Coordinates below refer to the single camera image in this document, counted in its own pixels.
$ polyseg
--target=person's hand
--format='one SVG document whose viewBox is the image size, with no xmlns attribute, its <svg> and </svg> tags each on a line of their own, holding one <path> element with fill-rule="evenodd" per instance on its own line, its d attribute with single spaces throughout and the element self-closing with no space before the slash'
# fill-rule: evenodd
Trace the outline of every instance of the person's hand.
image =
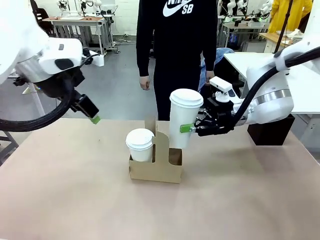
<svg viewBox="0 0 320 240">
<path fill-rule="evenodd" d="M 141 76 L 141 77 L 140 77 L 140 87 L 141 87 L 143 90 L 148 91 L 148 90 L 149 90 L 149 85 L 150 85 L 149 76 Z"/>
<path fill-rule="evenodd" d="M 210 85 L 209 80 L 215 77 L 214 71 L 206 71 L 205 72 L 205 85 Z"/>
</svg>

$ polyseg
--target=cup lid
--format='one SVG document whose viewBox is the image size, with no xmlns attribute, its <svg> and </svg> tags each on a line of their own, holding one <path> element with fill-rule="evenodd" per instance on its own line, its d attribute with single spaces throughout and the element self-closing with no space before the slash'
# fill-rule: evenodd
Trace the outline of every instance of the cup lid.
<svg viewBox="0 0 320 240">
<path fill-rule="evenodd" d="M 204 98 L 199 92 L 187 88 L 174 90 L 170 95 L 170 101 L 186 109 L 196 109 L 204 104 Z"/>
<path fill-rule="evenodd" d="M 130 149 L 142 151 L 153 145 L 154 136 L 154 133 L 146 128 L 137 128 L 128 133 L 125 143 Z"/>
</svg>

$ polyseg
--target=person's left hand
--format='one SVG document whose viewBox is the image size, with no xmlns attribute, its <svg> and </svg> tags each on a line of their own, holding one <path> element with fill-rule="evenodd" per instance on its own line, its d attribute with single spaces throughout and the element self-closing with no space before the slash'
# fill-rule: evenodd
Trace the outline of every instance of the person's left hand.
<svg viewBox="0 0 320 240">
<path fill-rule="evenodd" d="M 210 85 L 209 80 L 215 77 L 214 71 L 206 71 L 205 72 L 205 85 Z"/>
</svg>

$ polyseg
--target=person in yellow jacket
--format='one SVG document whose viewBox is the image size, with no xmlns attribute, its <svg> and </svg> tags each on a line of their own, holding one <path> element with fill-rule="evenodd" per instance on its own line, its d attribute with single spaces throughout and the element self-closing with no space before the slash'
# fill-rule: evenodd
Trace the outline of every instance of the person in yellow jacket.
<svg viewBox="0 0 320 240">
<path fill-rule="evenodd" d="M 288 11 L 290 0 L 274 0 L 270 13 L 271 23 L 268 33 L 281 31 Z M 286 25 L 287 31 L 294 31 L 299 27 L 301 18 L 310 13 L 312 8 L 312 0 L 293 0 L 290 17 Z"/>
</svg>

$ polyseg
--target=white paper cup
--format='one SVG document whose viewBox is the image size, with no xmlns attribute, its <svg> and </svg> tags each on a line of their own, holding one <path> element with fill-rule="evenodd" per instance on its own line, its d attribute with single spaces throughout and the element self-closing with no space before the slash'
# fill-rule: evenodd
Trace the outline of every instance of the white paper cup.
<svg viewBox="0 0 320 240">
<path fill-rule="evenodd" d="M 128 133 L 125 143 L 130 149 L 131 157 L 139 162 L 152 162 L 154 133 L 145 128 L 137 128 Z"/>
<path fill-rule="evenodd" d="M 191 133 L 181 133 L 180 126 L 194 124 L 204 98 L 191 89 L 177 89 L 170 95 L 170 147 L 184 149 L 188 146 Z"/>
</svg>

